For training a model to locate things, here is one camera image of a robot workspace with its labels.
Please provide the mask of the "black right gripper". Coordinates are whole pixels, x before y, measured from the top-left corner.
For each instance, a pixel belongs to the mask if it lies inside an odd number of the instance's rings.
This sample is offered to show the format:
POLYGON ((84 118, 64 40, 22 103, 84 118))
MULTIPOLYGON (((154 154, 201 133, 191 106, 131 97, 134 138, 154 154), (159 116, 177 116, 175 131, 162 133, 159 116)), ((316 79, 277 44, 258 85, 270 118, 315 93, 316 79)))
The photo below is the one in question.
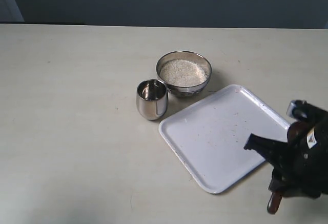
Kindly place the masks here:
POLYGON ((307 119, 295 122, 309 127, 290 144, 251 133, 243 148, 256 151, 271 165, 279 164, 272 170, 268 187, 272 193, 284 196, 291 184, 309 198, 318 198, 327 194, 327 111, 309 103, 301 109, 307 119))

